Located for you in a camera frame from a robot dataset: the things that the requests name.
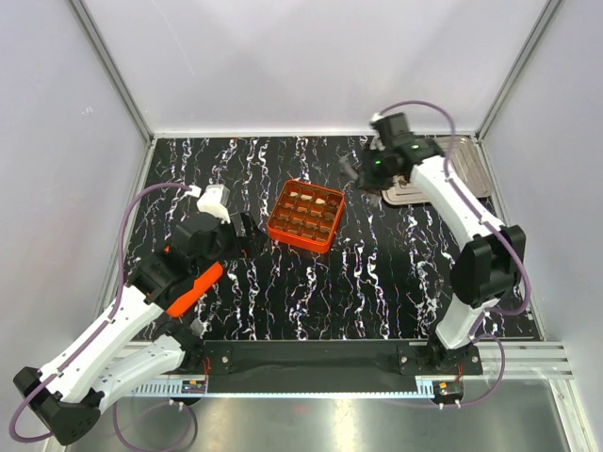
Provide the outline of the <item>orange chocolate box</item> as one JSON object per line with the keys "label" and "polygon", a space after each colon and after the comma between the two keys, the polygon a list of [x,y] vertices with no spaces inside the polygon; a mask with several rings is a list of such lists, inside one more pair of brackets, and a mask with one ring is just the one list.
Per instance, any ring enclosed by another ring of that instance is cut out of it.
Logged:
{"label": "orange chocolate box", "polygon": [[344,208],[342,192],[290,179],[269,216],[268,236],[289,246],[325,254],[334,242]]}

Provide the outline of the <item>metal tongs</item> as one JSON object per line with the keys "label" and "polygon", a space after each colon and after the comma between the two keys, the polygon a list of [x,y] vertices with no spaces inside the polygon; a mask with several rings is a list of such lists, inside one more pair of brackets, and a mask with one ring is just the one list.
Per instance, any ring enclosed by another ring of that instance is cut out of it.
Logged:
{"label": "metal tongs", "polygon": [[380,205],[382,199],[381,193],[364,186],[361,173],[351,164],[346,156],[342,156],[338,159],[338,167],[340,174],[346,176],[353,182],[354,187],[367,197],[367,201],[371,206]]}

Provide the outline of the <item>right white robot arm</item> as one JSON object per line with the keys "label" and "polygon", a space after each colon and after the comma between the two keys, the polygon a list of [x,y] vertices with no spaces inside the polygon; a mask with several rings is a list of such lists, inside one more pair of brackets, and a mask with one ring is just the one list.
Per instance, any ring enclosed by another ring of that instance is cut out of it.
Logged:
{"label": "right white robot arm", "polygon": [[405,179],[426,195],[452,232],[460,254],[449,273],[452,298],[435,324],[420,361],[448,373],[467,355],[481,321],[498,313],[499,303],[519,283],[527,283],[523,266],[526,235],[491,214],[464,184],[450,163],[450,152],[430,138],[411,137],[384,146],[375,137],[355,167],[356,185],[382,193]]}

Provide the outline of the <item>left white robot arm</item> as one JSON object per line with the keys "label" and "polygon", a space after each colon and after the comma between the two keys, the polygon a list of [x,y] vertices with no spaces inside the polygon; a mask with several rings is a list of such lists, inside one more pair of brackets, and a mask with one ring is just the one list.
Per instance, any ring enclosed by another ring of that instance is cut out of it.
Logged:
{"label": "left white robot arm", "polygon": [[84,437],[101,414],[149,380],[206,364],[202,339],[178,318],[221,278],[222,262],[260,255],[267,235],[240,215],[229,220],[197,213],[172,229],[142,258],[106,310],[62,353],[13,379],[30,409],[62,445]]}

